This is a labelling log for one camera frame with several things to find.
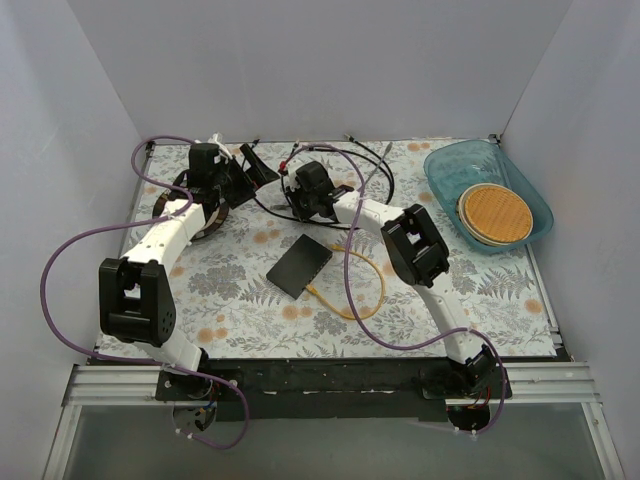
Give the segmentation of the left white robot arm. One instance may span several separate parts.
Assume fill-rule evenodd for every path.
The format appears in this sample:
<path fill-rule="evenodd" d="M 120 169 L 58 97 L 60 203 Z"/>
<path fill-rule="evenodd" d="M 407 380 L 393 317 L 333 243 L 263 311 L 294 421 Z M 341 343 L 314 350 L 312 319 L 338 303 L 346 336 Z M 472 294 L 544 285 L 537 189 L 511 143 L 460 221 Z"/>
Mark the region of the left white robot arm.
<path fill-rule="evenodd" d="M 120 258 L 104 260 L 98 272 L 102 333 L 184 368 L 178 387 L 193 400 L 211 392 L 213 377 L 199 366 L 203 351 L 178 328 L 168 275 L 183 250 L 217 226 L 220 210 L 243 205 L 278 179 L 252 144 L 239 150 L 243 163 L 217 140 L 192 144 L 188 168 L 167 187 L 153 226 Z"/>

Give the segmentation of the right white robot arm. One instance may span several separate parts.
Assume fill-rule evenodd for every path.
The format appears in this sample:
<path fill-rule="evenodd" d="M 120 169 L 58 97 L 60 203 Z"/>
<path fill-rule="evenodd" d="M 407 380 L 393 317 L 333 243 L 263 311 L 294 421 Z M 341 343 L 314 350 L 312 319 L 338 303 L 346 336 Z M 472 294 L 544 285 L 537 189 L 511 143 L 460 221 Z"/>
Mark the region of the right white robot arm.
<path fill-rule="evenodd" d="M 315 215 L 350 227 L 345 253 L 349 254 L 357 229 L 374 234 L 383 243 L 396 276 L 423 300 L 439 335 L 417 345 L 393 345 L 376 337 L 355 314 L 362 331 L 378 345 L 395 351 L 412 351 L 442 341 L 453 370 L 454 389 L 475 397 L 499 373 L 501 392 L 506 392 L 506 372 L 488 337 L 470 326 L 453 287 L 449 249 L 426 209 L 414 204 L 405 209 L 365 196 L 366 182 L 357 190 L 336 186 L 318 162 L 287 161 L 279 167 L 285 195 L 301 220 Z"/>

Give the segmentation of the black network switch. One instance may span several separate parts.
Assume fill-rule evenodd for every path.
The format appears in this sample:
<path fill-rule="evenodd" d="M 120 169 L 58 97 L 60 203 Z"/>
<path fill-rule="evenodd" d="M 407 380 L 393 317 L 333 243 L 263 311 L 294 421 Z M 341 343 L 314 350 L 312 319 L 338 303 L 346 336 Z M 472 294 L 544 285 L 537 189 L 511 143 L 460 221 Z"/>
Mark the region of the black network switch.
<path fill-rule="evenodd" d="M 267 272 L 266 279 L 298 299 L 332 256 L 329 248 L 303 234 Z"/>

